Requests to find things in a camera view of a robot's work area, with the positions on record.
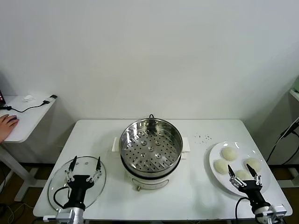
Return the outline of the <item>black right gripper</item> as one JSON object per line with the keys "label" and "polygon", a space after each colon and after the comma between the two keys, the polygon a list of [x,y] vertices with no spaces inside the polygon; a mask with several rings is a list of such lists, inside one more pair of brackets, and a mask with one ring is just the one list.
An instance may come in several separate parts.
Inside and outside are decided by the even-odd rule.
{"label": "black right gripper", "polygon": [[240,178],[236,177],[230,165],[228,165],[228,173],[230,176],[229,181],[233,186],[238,187],[237,189],[246,194],[252,209],[259,209],[266,206],[266,201],[261,194],[262,183],[261,176],[256,173],[256,171],[247,164],[247,168],[254,178],[254,180],[245,180],[242,181]]}

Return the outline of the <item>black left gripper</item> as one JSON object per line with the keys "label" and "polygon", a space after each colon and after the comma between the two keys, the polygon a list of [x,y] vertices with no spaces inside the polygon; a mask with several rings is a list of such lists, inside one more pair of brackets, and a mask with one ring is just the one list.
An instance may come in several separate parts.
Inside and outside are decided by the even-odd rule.
{"label": "black left gripper", "polygon": [[95,173],[88,177],[88,175],[74,175],[73,171],[77,162],[77,156],[71,161],[69,168],[65,170],[66,181],[71,188],[70,198],[64,205],[64,208],[80,208],[85,209],[84,204],[86,191],[94,186],[102,175],[100,156],[98,157]]}

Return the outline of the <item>person's bare hand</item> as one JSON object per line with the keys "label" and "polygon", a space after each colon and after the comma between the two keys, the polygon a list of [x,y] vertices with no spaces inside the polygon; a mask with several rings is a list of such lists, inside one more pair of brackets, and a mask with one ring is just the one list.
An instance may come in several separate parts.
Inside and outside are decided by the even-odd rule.
{"label": "person's bare hand", "polygon": [[16,115],[5,114],[0,117],[0,142],[2,143],[17,126],[19,119]]}

